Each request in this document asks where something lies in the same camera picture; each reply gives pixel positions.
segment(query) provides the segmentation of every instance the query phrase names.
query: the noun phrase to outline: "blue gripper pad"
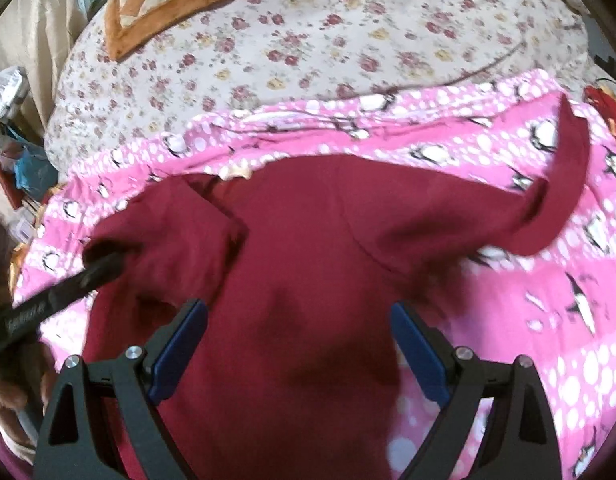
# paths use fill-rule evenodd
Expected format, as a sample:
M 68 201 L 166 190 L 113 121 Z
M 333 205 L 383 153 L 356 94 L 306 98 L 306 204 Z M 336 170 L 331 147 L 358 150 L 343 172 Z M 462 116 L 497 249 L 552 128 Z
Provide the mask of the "blue gripper pad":
M 392 305 L 390 326 L 425 398 L 436 402 L 443 409 L 451 397 L 445 367 L 401 303 Z
M 197 301 L 153 366 L 148 398 L 155 406 L 174 395 L 207 327 L 208 308 L 203 301 Z

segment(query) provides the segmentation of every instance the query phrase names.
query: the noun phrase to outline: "beige curtain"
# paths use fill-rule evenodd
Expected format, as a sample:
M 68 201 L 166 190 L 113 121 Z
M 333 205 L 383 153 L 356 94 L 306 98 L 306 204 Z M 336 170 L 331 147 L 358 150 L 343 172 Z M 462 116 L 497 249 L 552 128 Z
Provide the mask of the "beige curtain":
M 23 66 L 30 97 L 22 113 L 39 135 L 54 108 L 60 72 L 86 27 L 91 0 L 13 0 L 0 18 L 0 69 Z

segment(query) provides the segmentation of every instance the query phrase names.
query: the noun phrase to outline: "pink blanket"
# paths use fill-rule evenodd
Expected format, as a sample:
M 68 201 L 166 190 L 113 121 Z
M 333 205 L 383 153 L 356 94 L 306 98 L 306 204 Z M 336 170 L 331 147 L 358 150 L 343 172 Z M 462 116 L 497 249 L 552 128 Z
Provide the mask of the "pink blanket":
M 288 156 L 350 153 L 523 190 L 539 174 L 550 178 L 562 93 L 537 70 L 492 84 L 288 102 L 198 116 L 183 136 L 164 133 L 99 153 L 78 162 L 50 201 L 15 300 L 81 270 L 92 227 L 169 174 L 229 178 Z M 532 258 L 489 247 L 467 260 L 467 311 L 455 310 L 451 283 L 438 283 L 436 291 L 440 328 L 453 344 L 491 360 L 533 357 L 560 438 L 564 478 L 586 468 L 616 420 L 616 143 L 591 106 L 572 106 L 589 121 L 592 154 L 586 188 L 558 239 Z M 81 351 L 93 301 L 44 325 L 59 363 Z M 403 393 L 387 448 L 395 477 L 438 412 L 401 362 Z M 470 468 L 488 407 L 483 402 L 455 478 Z

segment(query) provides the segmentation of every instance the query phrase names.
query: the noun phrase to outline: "red fabric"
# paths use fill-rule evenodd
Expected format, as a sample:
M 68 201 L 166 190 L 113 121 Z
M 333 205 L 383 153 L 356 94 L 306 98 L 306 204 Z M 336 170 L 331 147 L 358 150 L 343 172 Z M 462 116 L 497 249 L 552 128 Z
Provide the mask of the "red fabric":
M 84 356 L 117 357 L 201 298 L 208 331 L 159 408 L 198 478 L 390 478 L 390 305 L 484 245 L 549 245 L 588 152 L 586 121 L 564 100 L 550 182 L 524 195 L 353 156 L 283 160 L 248 181 L 169 178 L 94 232 L 86 260 L 115 244 L 131 256 L 99 292 Z M 120 450 L 142 478 L 128 443 Z

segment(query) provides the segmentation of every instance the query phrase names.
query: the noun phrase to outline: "human hand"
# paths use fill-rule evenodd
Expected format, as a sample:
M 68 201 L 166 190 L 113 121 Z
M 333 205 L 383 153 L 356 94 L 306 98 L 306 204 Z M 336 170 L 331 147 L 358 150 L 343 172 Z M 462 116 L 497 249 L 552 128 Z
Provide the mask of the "human hand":
M 57 372 L 54 369 L 54 357 L 48 346 L 39 343 L 44 357 L 44 370 L 41 375 L 41 400 L 43 412 L 47 408 L 52 396 L 54 384 L 57 381 Z M 21 446 L 30 447 L 30 439 L 19 423 L 17 412 L 25 408 L 27 396 L 15 384 L 0 380 L 0 428 Z

